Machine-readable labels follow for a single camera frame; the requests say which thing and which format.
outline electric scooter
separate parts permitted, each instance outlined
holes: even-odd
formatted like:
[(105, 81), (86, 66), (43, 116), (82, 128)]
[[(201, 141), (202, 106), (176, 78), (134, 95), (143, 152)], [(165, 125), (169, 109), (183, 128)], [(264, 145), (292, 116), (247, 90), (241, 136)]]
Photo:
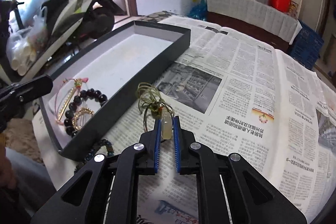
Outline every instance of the electric scooter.
[(4, 69), (2, 79), (24, 83), (31, 80), (48, 59), (66, 42), (80, 42), (87, 38), (98, 39), (110, 32), (115, 23), (115, 14), (124, 14), (113, 0), (47, 0), (41, 5), (41, 12), (47, 11), (47, 44), (45, 51), (37, 57), (26, 75), (18, 79), (6, 58), (2, 58)]

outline floor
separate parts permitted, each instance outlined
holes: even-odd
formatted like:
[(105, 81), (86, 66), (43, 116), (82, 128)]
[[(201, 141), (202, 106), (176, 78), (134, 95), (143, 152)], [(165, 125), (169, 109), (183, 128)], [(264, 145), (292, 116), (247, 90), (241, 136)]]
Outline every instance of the floor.
[(115, 23), (125, 19), (125, 18), (128, 18), (128, 16), (114, 16), (114, 20), (115, 20)]
[(138, 19), (142, 18), (142, 17), (128, 17), (128, 16), (115, 16), (115, 17), (124, 17), (124, 18), (122, 18), (122, 19), (118, 18), (118, 19), (120, 19), (118, 22), (117, 22), (117, 19), (115, 19), (116, 23), (114, 24), (113, 30), (121, 27), (122, 25), (127, 24), (128, 22), (131, 22), (133, 20), (138, 20)]
[(317, 76), (325, 83), (328, 87), (330, 87), (334, 92), (336, 92), (336, 88), (332, 84), (331, 77), (328, 75), (331, 72), (328, 66), (323, 62), (322, 59), (318, 59), (312, 69), (315, 71)]

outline beaded bracelet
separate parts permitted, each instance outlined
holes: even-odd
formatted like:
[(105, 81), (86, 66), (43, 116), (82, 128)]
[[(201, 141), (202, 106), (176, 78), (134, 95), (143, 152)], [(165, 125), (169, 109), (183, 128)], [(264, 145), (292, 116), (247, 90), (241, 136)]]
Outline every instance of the beaded bracelet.
[(84, 114), (89, 114), (91, 117), (93, 116), (94, 112), (86, 107), (80, 108), (77, 111), (77, 108), (82, 104), (83, 101), (87, 99), (95, 99), (95, 101), (100, 103), (102, 107), (106, 101), (107, 96), (102, 94), (100, 90), (81, 90), (79, 95), (76, 95), (73, 98), (73, 102), (69, 104), (69, 110), (65, 112), (66, 119), (64, 120), (64, 126), (66, 127), (66, 133), (70, 135), (72, 138), (77, 134), (77, 132), (81, 129), (82, 125), (78, 125), (78, 118), (83, 116)]
[(84, 165), (86, 165), (86, 163), (90, 161), (96, 155), (98, 150), (102, 148), (103, 146), (106, 147), (108, 157), (112, 157), (114, 155), (114, 150), (113, 150), (111, 142), (106, 139), (102, 139), (92, 146), (90, 152), (86, 155), (85, 159), (82, 162), (80, 162), (78, 165), (76, 165), (75, 171), (73, 173), (74, 174), (77, 173)]

